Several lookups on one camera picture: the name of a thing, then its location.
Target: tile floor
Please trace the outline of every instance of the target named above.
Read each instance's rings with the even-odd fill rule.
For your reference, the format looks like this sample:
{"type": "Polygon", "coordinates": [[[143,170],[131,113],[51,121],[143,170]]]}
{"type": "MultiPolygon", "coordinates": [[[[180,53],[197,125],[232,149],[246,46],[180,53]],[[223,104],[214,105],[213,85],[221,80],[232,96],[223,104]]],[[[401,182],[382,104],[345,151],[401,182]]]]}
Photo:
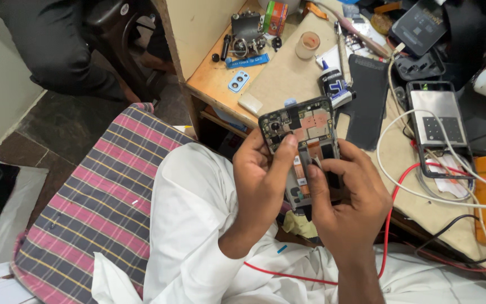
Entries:
{"type": "MultiPolygon", "coordinates": [[[[158,118],[173,126],[191,124],[176,81],[169,79],[160,95],[154,111],[158,118]]],[[[123,103],[49,91],[3,141],[1,161],[50,170],[28,227],[125,108],[123,103]]]]}

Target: smartphone motherboard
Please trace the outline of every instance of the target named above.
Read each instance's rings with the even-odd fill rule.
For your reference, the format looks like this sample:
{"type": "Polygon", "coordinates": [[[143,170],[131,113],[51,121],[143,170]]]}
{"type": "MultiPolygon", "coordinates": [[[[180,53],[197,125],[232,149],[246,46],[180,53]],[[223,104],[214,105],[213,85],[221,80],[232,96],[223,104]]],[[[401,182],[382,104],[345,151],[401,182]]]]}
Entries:
{"type": "MultiPolygon", "coordinates": [[[[298,156],[288,173],[286,197],[292,208],[312,203],[307,184],[307,166],[327,158],[340,158],[339,145],[333,127],[334,110],[327,97],[318,97],[303,103],[262,115],[258,124],[264,140],[273,154],[288,134],[298,139],[298,156]]],[[[332,200],[340,198],[341,179],[326,172],[332,200]]]]}

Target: white clothing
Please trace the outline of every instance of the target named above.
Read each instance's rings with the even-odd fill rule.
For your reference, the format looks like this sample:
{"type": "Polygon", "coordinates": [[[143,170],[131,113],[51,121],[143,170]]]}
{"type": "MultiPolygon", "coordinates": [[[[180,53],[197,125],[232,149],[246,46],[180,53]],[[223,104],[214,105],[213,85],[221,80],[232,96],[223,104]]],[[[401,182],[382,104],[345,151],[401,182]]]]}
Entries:
{"type": "MultiPolygon", "coordinates": [[[[337,281],[331,253],[275,240],[271,225],[249,254],[227,258],[218,238],[238,210],[232,164],[191,143],[174,149],[158,168],[151,199],[151,256],[144,303],[303,304],[338,303],[337,286],[270,275],[243,265],[337,281]],[[278,252],[284,245],[286,249],[278,252]]],[[[382,246],[376,246],[376,268],[382,246]]],[[[486,280],[476,273],[415,257],[390,244],[380,286],[388,304],[486,303],[486,280]]]]}

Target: cardboard box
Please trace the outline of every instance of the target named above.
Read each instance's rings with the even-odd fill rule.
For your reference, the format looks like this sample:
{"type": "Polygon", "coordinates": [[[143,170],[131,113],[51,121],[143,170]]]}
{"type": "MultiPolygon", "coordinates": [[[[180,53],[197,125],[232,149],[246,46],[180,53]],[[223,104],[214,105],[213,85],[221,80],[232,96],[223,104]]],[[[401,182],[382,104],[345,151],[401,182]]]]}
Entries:
{"type": "Polygon", "coordinates": [[[288,16],[287,4],[270,1],[264,17],[264,33],[280,37],[284,30],[286,16],[288,16]]]}

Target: checkered cushion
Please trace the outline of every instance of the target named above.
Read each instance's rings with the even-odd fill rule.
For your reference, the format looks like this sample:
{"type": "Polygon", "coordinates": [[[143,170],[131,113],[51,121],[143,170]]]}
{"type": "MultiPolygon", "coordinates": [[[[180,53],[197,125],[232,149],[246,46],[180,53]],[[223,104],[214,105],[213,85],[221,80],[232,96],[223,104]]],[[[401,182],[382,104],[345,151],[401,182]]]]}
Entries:
{"type": "Polygon", "coordinates": [[[11,268],[43,302],[95,303],[93,252],[114,262],[142,294],[158,165],[193,141],[152,111],[150,103],[123,111],[17,240],[11,268]]]}

